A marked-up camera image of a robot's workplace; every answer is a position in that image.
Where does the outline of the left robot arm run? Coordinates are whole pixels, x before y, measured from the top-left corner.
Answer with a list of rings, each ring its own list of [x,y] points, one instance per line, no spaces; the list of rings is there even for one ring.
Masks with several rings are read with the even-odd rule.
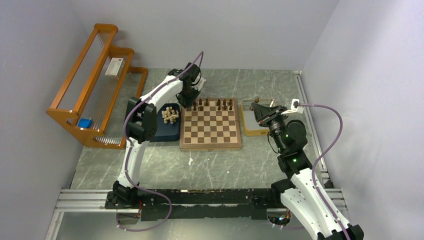
[[[141,164],[145,150],[158,130],[158,111],[172,97],[176,97],[182,107],[191,107],[204,83],[201,68],[190,62],[185,69],[171,70],[149,93],[128,101],[123,124],[125,158],[119,176],[107,194],[106,208],[132,208],[142,201],[139,195]]]

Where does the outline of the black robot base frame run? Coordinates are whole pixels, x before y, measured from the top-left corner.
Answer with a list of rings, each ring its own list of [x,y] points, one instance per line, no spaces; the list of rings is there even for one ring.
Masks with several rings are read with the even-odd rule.
[[[249,218],[286,225],[292,215],[271,188],[116,190],[104,207],[119,214],[134,212],[142,221]]]

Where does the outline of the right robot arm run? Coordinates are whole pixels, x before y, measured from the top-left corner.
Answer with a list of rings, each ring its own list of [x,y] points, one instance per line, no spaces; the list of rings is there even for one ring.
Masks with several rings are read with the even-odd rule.
[[[285,206],[294,214],[313,240],[362,240],[362,228],[353,225],[340,212],[318,181],[316,167],[304,152],[308,143],[305,124],[300,120],[286,122],[289,114],[302,113],[311,104],[293,99],[290,108],[251,103],[255,120],[268,128],[268,138],[275,142],[278,165],[286,179],[272,184],[270,202],[275,207]]]

